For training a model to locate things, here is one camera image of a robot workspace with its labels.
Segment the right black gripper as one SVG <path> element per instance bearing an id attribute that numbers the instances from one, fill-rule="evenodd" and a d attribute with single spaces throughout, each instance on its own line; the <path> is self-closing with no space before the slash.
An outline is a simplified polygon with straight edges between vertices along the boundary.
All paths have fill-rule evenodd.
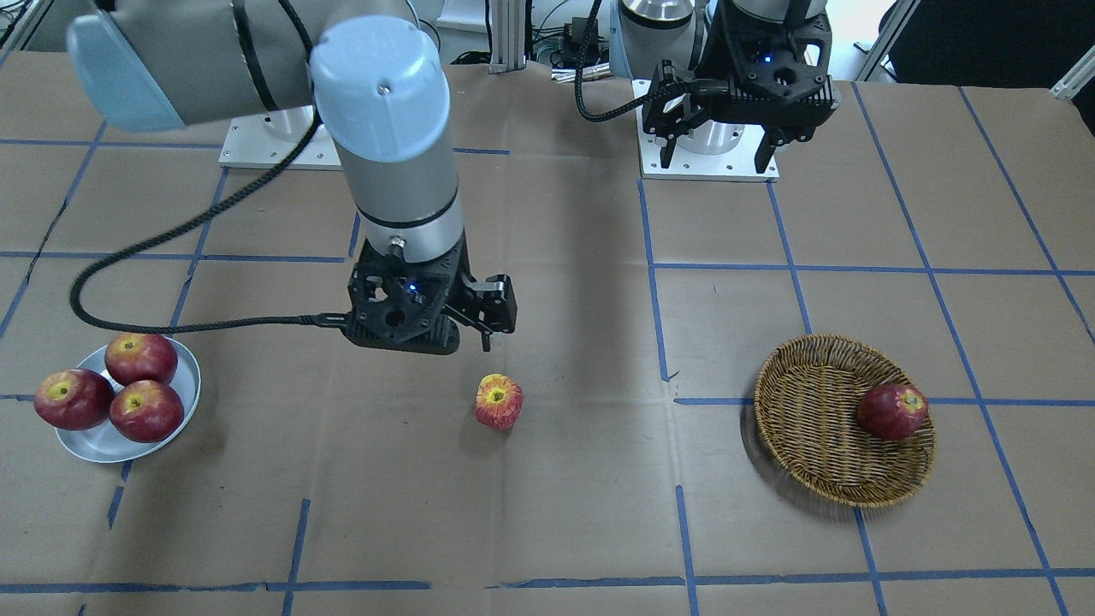
<path id="1" fill-rule="evenodd" d="M 341 319 L 341 332 L 360 347 L 453 355 L 466 327 L 480 333 L 482 350 L 489 353 L 493 335 L 516 328 L 512 280 L 500 274 L 479 281 L 465 240 L 420 263 L 406 261 L 395 242 L 380 251 L 366 243 L 347 291 L 351 310 Z"/>

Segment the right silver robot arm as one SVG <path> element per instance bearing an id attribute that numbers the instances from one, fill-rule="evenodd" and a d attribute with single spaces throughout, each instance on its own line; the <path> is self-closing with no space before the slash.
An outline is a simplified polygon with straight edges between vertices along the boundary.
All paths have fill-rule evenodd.
<path id="1" fill-rule="evenodd" d="M 90 326 L 153 333 L 97 318 L 87 282 L 110 265 L 204 226 L 289 167 L 324 128 L 361 223 L 364 249 L 345 313 L 257 317 L 162 328 L 314 326 L 356 346 L 451 355 L 460 328 L 515 330 L 512 281 L 471 274 L 441 59 L 407 1 L 97 1 L 66 48 L 80 85 L 110 125 L 164 132 L 263 111 L 312 108 L 304 135 L 274 167 L 204 213 L 87 266 L 68 301 Z"/>

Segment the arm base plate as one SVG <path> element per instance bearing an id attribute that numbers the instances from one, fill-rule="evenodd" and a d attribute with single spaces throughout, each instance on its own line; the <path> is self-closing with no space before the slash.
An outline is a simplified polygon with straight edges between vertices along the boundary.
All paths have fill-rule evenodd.
<path id="1" fill-rule="evenodd" d="M 779 181 L 777 160 L 772 159 L 762 170 L 756 168 L 754 153 L 762 144 L 763 128 L 708 121 L 678 139 L 672 159 L 664 167 L 661 151 L 667 140 L 647 133 L 642 111 L 635 112 L 639 148 L 641 178 L 650 181 Z"/>
<path id="2" fill-rule="evenodd" d="M 265 112 L 232 118 L 224 137 L 219 163 L 227 168 L 269 170 L 285 159 L 306 135 L 316 116 L 312 105 L 288 111 Z M 332 137 L 321 126 L 291 170 L 341 171 Z"/>

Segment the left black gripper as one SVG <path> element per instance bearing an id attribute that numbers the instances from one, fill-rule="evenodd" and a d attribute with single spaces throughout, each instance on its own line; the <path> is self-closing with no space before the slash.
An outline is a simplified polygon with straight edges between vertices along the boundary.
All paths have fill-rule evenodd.
<path id="1" fill-rule="evenodd" d="M 705 121 L 756 125 L 754 172 L 791 141 L 810 140 L 841 104 L 829 74 L 832 24 L 825 9 L 716 9 L 689 69 L 664 60 L 642 106 L 642 130 L 660 137 L 660 168 L 679 137 Z"/>

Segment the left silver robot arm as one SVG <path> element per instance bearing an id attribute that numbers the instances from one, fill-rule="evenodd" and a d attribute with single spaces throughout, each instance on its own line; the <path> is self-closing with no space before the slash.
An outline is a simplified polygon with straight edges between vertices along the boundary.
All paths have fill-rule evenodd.
<path id="1" fill-rule="evenodd" d="M 615 1 L 610 16 L 645 178 L 777 181 L 777 152 L 840 105 L 825 1 Z"/>

